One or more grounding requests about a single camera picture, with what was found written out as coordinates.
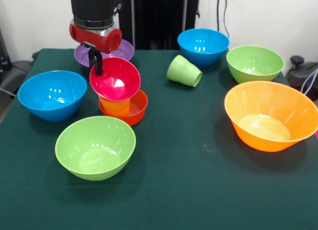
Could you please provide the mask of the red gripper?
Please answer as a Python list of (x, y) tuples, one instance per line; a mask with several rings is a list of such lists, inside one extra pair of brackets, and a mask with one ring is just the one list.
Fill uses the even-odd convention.
[(69, 25), (69, 32), (75, 41), (92, 47), (88, 52), (89, 66), (95, 64), (95, 73), (97, 76), (101, 76), (103, 70), (100, 51), (109, 54), (117, 50), (122, 41), (121, 30), (114, 25), (105, 30), (87, 30), (75, 25), (72, 20)]

